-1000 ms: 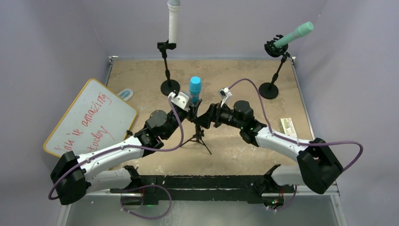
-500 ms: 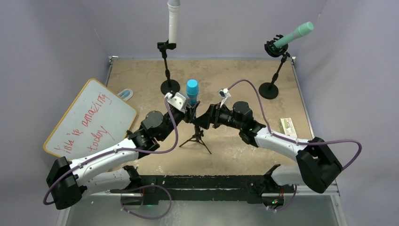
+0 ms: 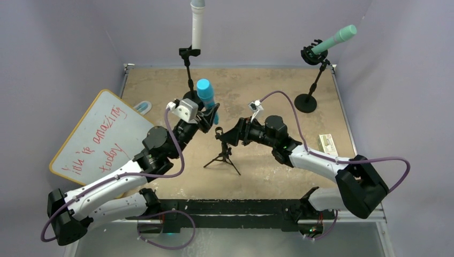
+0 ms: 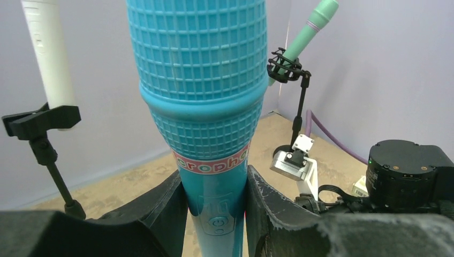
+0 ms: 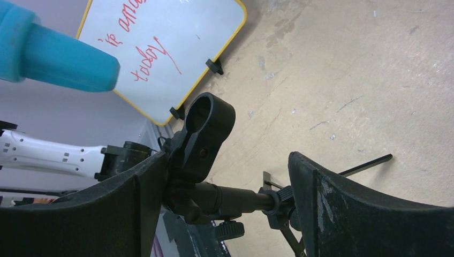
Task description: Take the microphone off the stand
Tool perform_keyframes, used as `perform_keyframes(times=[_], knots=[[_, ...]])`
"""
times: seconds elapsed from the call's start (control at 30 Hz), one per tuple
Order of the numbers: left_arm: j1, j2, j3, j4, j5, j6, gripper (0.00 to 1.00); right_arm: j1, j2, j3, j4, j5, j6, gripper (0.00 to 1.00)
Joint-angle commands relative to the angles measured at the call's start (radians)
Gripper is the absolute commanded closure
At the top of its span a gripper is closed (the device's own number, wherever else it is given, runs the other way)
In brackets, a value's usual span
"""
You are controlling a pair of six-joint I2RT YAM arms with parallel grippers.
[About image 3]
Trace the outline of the black tripod mic stand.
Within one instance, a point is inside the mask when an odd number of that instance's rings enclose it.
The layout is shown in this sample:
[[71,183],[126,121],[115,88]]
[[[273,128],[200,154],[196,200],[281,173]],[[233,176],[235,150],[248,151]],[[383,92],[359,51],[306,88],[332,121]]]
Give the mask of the black tripod mic stand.
[[237,169],[237,167],[234,165],[234,163],[231,161],[230,156],[232,155],[231,152],[231,147],[229,147],[227,142],[224,142],[221,140],[221,136],[224,134],[222,127],[218,126],[215,128],[215,139],[221,141],[221,152],[218,154],[218,156],[214,159],[212,159],[210,162],[205,164],[203,168],[206,168],[213,162],[222,162],[222,163],[227,163],[235,169],[236,173],[240,176],[241,173]]

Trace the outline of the blue microphone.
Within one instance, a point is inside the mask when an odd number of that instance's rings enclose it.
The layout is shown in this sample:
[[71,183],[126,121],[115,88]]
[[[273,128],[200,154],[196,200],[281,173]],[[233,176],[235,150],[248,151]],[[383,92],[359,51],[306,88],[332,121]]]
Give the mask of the blue microphone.
[[212,109],[215,106],[214,89],[208,79],[197,81],[196,93],[206,110]]

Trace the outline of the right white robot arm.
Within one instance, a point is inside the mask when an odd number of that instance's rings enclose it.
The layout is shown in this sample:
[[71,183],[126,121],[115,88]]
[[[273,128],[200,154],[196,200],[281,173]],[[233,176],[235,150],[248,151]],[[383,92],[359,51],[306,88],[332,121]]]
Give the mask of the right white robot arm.
[[240,118],[234,128],[220,136],[220,140],[232,146],[251,142],[269,146],[278,163],[313,172],[336,183],[336,187],[315,189],[302,201],[300,210],[308,218],[323,210],[337,209],[366,219],[390,192],[367,158],[362,155],[335,158],[305,148],[302,142],[289,136],[281,116],[271,115],[264,124],[251,118]]

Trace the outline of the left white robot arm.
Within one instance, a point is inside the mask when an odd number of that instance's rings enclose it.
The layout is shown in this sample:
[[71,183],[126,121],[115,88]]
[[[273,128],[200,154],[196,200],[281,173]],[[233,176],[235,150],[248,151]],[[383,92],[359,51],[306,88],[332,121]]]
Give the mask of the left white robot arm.
[[219,103],[201,108],[189,99],[174,100],[164,111],[165,126],[154,126],[144,138],[143,150],[117,170],[78,189],[48,194],[48,220],[41,232],[42,242],[66,246],[104,223],[129,217],[155,218],[160,211],[154,191],[145,190],[131,199],[121,193],[158,178],[175,178],[186,167],[184,148],[197,131],[209,132]]

